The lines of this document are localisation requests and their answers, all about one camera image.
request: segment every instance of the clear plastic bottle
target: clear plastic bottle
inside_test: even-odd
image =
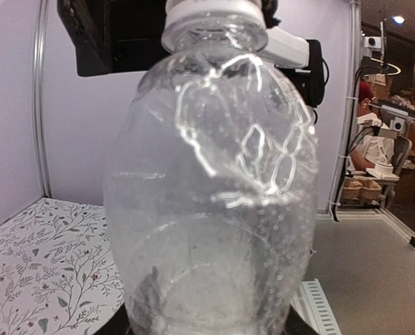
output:
[[[279,335],[308,264],[315,129],[254,53],[267,42],[259,2],[223,3],[173,15],[174,54],[144,76],[109,159],[110,239],[136,335]]]

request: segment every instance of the bottle neck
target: bottle neck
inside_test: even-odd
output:
[[[246,17],[209,13],[167,27],[163,44],[170,52],[180,52],[201,45],[224,45],[258,52],[267,44],[264,27]]]

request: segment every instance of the cable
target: cable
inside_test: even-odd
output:
[[[379,68],[375,68],[373,66],[362,66],[356,71],[356,74],[354,75],[354,86],[353,86],[352,96],[355,97],[355,99],[353,99],[353,101],[352,101],[352,108],[351,108],[351,111],[350,111],[351,112],[351,117],[350,117],[350,120],[349,120],[349,128],[348,128],[348,136],[347,136],[347,148],[346,148],[345,152],[347,152],[348,149],[351,148],[348,144],[352,140],[353,121],[355,119],[355,117],[354,117],[354,112],[355,111],[354,110],[355,110],[355,107],[356,107],[356,100],[358,100],[357,96],[356,96],[356,92],[357,92],[357,89],[358,89],[359,80],[362,77],[362,72],[367,68],[373,68],[375,70],[379,70]],[[342,164],[342,170],[340,171],[338,192],[335,194],[334,201],[333,201],[333,206],[331,207],[331,214],[332,214],[333,220],[335,222],[339,222],[338,216],[336,214],[336,210],[338,208],[338,200],[339,200],[339,195],[340,195],[340,189],[342,188],[342,186],[344,184],[344,181],[345,181],[345,173],[347,171],[347,159],[348,159],[347,156],[348,155],[345,155],[345,157],[344,157],[344,161],[343,161],[343,164]]]
[[[319,115],[316,110],[312,110],[312,111],[314,112],[314,115],[316,116],[316,120],[314,121],[314,125],[316,125],[317,122],[319,121]]]
[[[325,59],[323,58],[322,58],[322,63],[325,65],[325,68],[326,68],[326,79],[325,79],[325,86],[326,86],[326,84],[328,84],[328,81],[330,80],[330,68],[327,62],[325,61]]]
[[[358,147],[358,145],[360,145],[361,141],[364,139],[365,136],[369,135],[371,132],[374,132],[374,129],[376,127],[374,126],[370,126],[367,128],[362,129],[354,138],[353,142],[351,143],[351,145],[349,146],[349,150],[347,150],[345,156],[348,157],[349,155],[352,154],[352,152]]]

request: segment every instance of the white backdrop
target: white backdrop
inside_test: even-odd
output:
[[[336,164],[347,87],[349,9],[343,0],[280,0],[281,27],[322,42],[331,69],[318,109],[319,208],[325,209]],[[54,197],[101,204],[105,159],[143,73],[79,78],[75,51],[50,7],[45,55],[44,111]]]
[[[36,0],[0,0],[0,225],[40,194],[31,77]]]

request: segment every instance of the patterned paper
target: patterned paper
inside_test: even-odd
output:
[[[103,207],[42,199],[0,227],[0,335],[91,335],[122,303]]]

